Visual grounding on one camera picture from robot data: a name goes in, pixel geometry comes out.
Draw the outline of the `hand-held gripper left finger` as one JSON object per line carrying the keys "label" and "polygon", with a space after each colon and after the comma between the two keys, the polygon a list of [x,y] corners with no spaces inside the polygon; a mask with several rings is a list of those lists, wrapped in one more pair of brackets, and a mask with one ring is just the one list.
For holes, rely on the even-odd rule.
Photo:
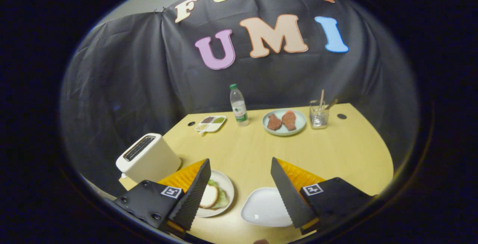
{"label": "hand-held gripper left finger", "polygon": [[140,181],[113,203],[141,224],[184,237],[196,217],[211,176],[203,159],[161,181]]}

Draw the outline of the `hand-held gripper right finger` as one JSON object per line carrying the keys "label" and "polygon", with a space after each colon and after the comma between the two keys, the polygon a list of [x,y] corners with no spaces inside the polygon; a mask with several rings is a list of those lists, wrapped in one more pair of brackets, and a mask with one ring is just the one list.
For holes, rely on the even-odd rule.
{"label": "hand-held gripper right finger", "polygon": [[335,228],[373,198],[342,178],[324,179],[276,157],[271,160],[270,174],[301,234]]}

